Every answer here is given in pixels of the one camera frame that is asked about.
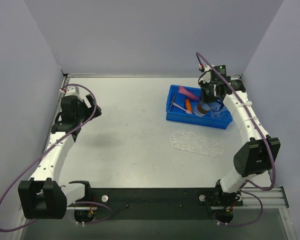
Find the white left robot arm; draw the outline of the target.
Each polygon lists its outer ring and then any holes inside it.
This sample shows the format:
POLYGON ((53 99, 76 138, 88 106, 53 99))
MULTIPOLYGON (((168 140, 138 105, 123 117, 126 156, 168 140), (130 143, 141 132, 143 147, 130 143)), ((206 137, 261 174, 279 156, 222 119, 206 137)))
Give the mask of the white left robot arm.
POLYGON ((101 108, 88 94, 86 99, 78 95, 62 97, 60 109, 51 127, 47 152, 29 180, 22 180, 18 185, 23 214, 28 220, 62 219, 68 206, 76 201, 86 206, 93 199, 87 180, 60 185, 59 179, 65 159, 82 129, 81 124, 99 117, 101 108))

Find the clear cup brown band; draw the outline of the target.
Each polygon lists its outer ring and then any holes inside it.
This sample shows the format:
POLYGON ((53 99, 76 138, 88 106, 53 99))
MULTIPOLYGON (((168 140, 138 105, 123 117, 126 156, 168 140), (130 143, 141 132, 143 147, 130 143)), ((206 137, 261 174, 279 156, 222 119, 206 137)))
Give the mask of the clear cup brown band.
POLYGON ((210 106, 202 101, 199 101, 193 110, 194 114, 197 117, 203 117, 205 114, 207 114, 210 111, 211 111, 210 106))

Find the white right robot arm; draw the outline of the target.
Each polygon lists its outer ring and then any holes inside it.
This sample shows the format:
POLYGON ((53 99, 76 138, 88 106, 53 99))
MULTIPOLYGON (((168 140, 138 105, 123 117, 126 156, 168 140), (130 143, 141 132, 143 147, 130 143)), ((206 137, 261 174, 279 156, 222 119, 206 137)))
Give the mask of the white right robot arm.
POLYGON ((214 103, 224 106, 242 139, 242 147, 233 157, 232 169, 217 182, 223 193, 232 194, 251 183, 254 177, 274 169, 281 143, 262 126, 242 81, 228 76, 225 65, 201 65, 199 70, 200 102, 207 106, 214 103))

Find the clear textured acrylic stand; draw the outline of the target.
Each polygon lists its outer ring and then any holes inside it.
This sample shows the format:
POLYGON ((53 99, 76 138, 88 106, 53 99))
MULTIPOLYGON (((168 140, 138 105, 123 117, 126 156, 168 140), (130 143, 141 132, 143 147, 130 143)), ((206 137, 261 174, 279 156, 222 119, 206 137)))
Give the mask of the clear textured acrylic stand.
POLYGON ((221 104, 210 104, 210 117, 217 120, 222 120, 231 123, 233 121, 231 113, 221 104))

